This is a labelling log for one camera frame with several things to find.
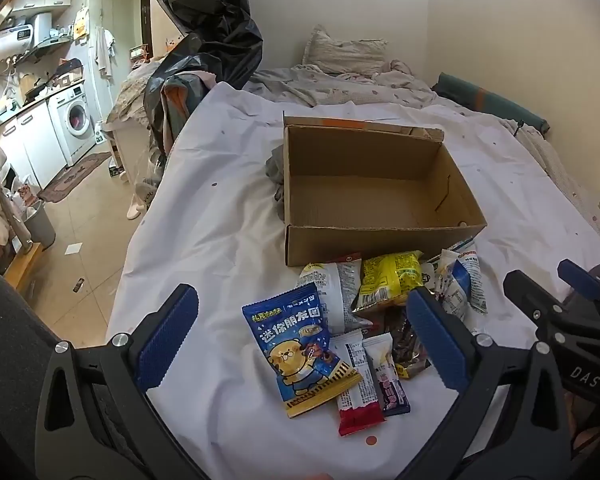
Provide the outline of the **brown cardboard box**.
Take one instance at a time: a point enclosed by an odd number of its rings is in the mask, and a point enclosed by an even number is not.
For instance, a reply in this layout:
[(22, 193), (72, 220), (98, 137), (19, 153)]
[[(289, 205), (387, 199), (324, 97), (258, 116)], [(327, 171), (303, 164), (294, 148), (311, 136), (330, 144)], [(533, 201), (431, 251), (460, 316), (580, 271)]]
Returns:
[(287, 266), (469, 240), (486, 218), (437, 128), (284, 119)]

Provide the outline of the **white washing machine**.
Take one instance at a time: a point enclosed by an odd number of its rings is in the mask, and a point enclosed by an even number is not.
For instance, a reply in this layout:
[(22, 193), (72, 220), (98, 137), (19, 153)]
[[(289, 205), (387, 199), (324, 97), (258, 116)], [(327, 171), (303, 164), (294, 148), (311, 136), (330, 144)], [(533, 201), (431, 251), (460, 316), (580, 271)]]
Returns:
[(47, 108), (66, 164), (72, 167), (96, 144), (84, 83), (77, 82), (50, 96)]

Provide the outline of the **dark grey cloth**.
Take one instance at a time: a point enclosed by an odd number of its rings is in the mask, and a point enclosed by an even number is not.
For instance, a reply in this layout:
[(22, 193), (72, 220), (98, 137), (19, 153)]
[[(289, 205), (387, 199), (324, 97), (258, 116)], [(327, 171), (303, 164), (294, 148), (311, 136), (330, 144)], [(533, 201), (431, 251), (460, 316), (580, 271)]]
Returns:
[(271, 156), (265, 162), (265, 174), (274, 183), (274, 203), (278, 218), (285, 220), (284, 205), (284, 147), (276, 146), (272, 149)]

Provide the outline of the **white purple snack bar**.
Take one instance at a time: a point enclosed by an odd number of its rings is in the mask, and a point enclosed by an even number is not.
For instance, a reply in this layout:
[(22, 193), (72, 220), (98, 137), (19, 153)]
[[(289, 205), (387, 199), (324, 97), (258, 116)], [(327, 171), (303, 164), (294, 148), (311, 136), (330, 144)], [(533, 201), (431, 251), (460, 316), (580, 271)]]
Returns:
[(384, 333), (365, 338), (363, 348), (372, 363), (382, 414), (408, 414), (411, 411), (411, 403), (407, 399), (393, 362), (391, 335)]

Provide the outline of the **yellow snack bag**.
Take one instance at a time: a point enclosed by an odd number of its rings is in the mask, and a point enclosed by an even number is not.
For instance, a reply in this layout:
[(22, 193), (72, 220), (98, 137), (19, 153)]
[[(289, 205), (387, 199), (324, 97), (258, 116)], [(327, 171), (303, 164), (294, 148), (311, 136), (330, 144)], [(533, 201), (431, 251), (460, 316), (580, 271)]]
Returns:
[(366, 259), (354, 313), (372, 312), (403, 304), (408, 293), (422, 286), (422, 252), (395, 252)]

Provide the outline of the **white blue snack bag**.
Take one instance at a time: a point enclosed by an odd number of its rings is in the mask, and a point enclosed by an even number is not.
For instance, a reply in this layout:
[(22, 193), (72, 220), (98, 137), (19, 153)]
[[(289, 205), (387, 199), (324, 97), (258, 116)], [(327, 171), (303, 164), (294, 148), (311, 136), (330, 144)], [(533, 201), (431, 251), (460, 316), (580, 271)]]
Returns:
[(443, 249), (437, 257), (424, 261), (422, 281), (445, 312), (464, 320), (470, 311), (486, 315), (480, 261), (472, 238)]

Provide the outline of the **white bed sheet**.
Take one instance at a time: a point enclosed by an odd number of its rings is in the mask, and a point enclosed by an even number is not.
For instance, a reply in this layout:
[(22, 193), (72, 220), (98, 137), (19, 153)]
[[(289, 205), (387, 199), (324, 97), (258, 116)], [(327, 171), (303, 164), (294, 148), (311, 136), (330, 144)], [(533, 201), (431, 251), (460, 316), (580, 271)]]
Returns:
[[(326, 404), (289, 418), (275, 375), (242, 315), (245, 304), (292, 289), (284, 226), (273, 205), (265, 159), (283, 139), (282, 120), (308, 109), (274, 103), (227, 84), (189, 118), (126, 254), (110, 334), (132, 330), (182, 283), (196, 288), (199, 315), (161, 385), (149, 393), (163, 421), (213, 479), (392, 479), (406, 467), (455, 400), (434, 370), (405, 385), (412, 409), (350, 437)], [(445, 145), (486, 215), (476, 238), (488, 312), (483, 333), (526, 348), (531, 322), (503, 295), (521, 270), (553, 296), (570, 259), (600, 263), (600, 236), (498, 118), (452, 106), (318, 106), (314, 114), (443, 130)]]

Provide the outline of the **dark brown snack packet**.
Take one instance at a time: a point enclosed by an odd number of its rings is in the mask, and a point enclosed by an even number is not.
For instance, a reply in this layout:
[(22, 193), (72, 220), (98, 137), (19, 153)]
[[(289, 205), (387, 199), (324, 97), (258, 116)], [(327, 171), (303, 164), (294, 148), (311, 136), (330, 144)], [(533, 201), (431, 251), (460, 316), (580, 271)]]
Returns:
[(430, 365), (427, 352), (406, 316), (405, 306), (385, 310), (385, 328), (392, 337), (392, 357), (402, 379), (413, 379)]

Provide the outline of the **red white snack bar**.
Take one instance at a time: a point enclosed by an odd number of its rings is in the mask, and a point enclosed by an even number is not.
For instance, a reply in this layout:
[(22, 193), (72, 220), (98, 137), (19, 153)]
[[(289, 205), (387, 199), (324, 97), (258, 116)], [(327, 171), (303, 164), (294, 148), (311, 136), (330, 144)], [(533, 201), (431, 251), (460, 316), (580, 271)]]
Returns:
[(385, 421), (374, 383), (374, 376), (363, 348), (362, 330), (332, 338), (332, 351), (350, 365), (360, 380), (337, 398), (341, 437), (375, 427)]

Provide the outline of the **blue cartoon snack bag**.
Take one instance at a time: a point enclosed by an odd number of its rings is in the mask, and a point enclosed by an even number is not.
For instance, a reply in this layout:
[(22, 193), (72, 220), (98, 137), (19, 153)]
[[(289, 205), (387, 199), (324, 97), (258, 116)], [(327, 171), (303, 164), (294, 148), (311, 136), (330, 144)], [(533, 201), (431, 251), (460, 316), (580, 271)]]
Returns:
[(242, 315), (276, 374), (288, 417), (318, 408), (362, 379), (330, 350), (326, 315), (314, 283), (248, 304)]

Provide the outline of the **white microwave oven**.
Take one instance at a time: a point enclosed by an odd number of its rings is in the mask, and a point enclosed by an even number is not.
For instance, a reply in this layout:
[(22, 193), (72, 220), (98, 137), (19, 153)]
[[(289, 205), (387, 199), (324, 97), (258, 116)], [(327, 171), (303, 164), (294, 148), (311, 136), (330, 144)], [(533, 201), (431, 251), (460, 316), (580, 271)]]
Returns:
[(0, 30), (0, 61), (14, 55), (22, 55), (33, 41), (33, 26), (22, 24), (13, 28)]

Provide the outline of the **white grey snack bag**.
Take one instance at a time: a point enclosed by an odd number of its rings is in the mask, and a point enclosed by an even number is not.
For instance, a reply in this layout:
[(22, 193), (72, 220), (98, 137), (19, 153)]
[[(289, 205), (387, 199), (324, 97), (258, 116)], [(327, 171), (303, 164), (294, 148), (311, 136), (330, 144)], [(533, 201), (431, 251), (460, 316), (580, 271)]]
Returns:
[(361, 286), (362, 259), (359, 255), (335, 262), (309, 263), (299, 274), (298, 285), (314, 283), (329, 333), (341, 335), (362, 330), (372, 323), (353, 313)]

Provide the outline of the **beige pillow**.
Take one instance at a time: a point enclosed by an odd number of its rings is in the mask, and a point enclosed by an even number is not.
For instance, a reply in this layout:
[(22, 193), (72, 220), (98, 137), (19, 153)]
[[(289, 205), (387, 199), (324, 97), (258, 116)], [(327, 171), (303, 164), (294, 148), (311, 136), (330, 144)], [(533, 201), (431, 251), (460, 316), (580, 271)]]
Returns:
[(329, 75), (372, 76), (385, 64), (386, 52), (383, 39), (339, 40), (316, 25), (304, 47), (302, 64), (314, 65)]

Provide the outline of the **grey floral duvet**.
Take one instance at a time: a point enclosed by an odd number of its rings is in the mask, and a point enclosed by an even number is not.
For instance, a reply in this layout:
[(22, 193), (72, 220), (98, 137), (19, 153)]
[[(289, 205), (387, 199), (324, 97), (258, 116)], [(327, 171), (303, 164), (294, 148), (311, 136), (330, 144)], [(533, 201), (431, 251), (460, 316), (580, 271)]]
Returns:
[(423, 108), (438, 97), (426, 82), (416, 78), (402, 61), (385, 63), (378, 72), (329, 75), (316, 65), (257, 70), (244, 89), (272, 102), (291, 102), (308, 107), (394, 103)]

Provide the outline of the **grey trash bin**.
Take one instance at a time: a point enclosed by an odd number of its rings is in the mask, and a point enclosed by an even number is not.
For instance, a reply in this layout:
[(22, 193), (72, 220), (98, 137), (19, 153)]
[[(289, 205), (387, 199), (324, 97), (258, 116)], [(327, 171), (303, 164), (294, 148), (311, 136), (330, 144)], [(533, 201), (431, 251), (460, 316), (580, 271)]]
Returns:
[(48, 218), (45, 203), (42, 200), (38, 200), (27, 208), (24, 225), (31, 234), (31, 240), (40, 243), (44, 250), (55, 243), (56, 231)]

